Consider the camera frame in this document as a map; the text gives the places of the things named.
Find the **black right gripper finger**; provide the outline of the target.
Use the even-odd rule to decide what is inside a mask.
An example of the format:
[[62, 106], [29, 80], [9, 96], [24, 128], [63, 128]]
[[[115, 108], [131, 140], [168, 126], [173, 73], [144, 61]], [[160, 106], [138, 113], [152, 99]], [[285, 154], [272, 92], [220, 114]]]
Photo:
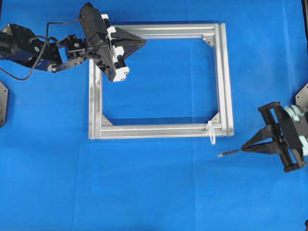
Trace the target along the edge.
[[247, 153], [280, 154], [279, 144], [271, 142], [247, 142], [242, 146], [242, 151]]
[[269, 138], [273, 138], [274, 134], [273, 132], [268, 128], [262, 128], [260, 129], [249, 141], [247, 142], [256, 142], [256, 143], [262, 143], [265, 140]]

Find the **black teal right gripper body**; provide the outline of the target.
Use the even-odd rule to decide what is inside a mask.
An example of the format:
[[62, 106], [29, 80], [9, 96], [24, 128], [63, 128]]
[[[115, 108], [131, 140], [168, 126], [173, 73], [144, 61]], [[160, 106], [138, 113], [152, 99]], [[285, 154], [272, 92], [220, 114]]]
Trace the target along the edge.
[[308, 157], [308, 115], [300, 106], [282, 107], [280, 102], [268, 103], [258, 108], [266, 125], [277, 124], [278, 155], [284, 172], [303, 168]]

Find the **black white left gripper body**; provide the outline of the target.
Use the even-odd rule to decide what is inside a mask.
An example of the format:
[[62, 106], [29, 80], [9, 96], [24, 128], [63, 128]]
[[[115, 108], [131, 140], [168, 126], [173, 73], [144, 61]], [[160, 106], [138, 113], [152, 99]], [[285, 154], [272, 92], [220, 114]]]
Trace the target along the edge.
[[125, 80], [129, 68], [122, 57], [123, 48], [112, 44], [111, 34], [116, 29], [110, 26], [108, 15], [101, 16], [100, 11], [87, 2], [79, 11], [79, 19], [85, 35], [86, 56], [93, 60], [110, 82]]

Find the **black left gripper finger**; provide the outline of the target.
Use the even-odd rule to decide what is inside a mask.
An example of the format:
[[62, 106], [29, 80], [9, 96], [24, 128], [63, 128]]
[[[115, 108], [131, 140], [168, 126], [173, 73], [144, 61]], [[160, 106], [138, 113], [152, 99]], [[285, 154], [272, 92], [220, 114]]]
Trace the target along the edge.
[[116, 45], [120, 46], [144, 46], [146, 44], [146, 40], [131, 34], [119, 27], [115, 27], [116, 30]]
[[124, 61], [134, 52], [142, 48], [146, 44], [145, 40], [125, 40], [120, 42], [120, 46], [124, 49], [124, 54], [121, 55], [120, 60]]

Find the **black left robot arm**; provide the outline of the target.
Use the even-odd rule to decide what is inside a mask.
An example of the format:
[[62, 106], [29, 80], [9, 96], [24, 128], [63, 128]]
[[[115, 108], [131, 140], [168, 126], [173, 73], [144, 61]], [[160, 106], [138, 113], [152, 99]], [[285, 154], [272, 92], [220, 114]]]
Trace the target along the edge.
[[58, 40], [8, 24], [0, 32], [0, 58], [30, 68], [23, 80], [29, 79], [35, 69], [57, 73], [87, 60], [93, 60], [110, 82], [125, 80], [129, 73], [125, 59], [143, 47], [146, 40], [111, 26], [108, 15], [89, 2], [80, 9], [76, 22], [81, 24], [84, 39], [68, 35]]

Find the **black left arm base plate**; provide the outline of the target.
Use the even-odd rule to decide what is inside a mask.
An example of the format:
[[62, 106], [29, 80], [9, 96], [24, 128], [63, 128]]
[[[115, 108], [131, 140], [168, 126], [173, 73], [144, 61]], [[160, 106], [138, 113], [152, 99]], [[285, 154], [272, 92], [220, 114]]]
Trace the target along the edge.
[[6, 123], [9, 90], [0, 82], [0, 127]]

